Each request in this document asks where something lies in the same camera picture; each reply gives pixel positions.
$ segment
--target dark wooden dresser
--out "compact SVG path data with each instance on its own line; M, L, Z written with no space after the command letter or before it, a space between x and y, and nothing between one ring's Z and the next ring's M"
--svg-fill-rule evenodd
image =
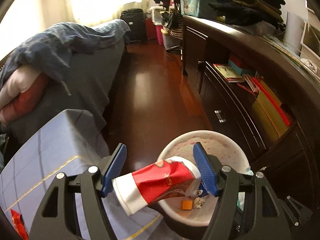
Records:
M212 130L238 143L279 198L290 195L319 207L320 82L263 39L230 26L184 16L183 32L183 73L200 95ZM252 110L256 97L212 67L227 64L230 53L263 76L290 114L292 124L277 140L268 138Z

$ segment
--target white pillow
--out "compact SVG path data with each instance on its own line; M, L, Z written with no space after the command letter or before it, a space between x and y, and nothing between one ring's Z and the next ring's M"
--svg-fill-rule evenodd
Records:
M22 65L13 72L0 91L0 110L20 93L26 92L39 74L30 65Z

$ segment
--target pink container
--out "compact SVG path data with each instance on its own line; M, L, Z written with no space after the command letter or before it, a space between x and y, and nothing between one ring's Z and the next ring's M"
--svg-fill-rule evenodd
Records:
M159 45L163 45L163 37L162 37L162 32L161 32L162 24L161 23L154 23L154 25L156 26L156 30L157 30L158 43L159 43Z

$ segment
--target blue gripper pad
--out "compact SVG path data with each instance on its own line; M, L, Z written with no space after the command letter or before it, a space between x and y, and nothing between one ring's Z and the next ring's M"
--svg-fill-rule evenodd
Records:
M127 158L127 147L122 144L120 148L111 156L112 163L109 166L107 173L104 175L102 194L107 196L108 193L113 191L112 179L119 177L124 162Z
M200 171L202 181L209 193L214 196L218 195L218 187L216 175L208 161L207 153L203 149L201 143L197 142L193 146L193 158L196 161L197 167Z

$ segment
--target bag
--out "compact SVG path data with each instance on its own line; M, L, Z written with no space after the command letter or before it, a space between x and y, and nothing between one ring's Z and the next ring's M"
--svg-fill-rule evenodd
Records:
M162 13L162 25L168 29L179 27L179 16L176 13Z

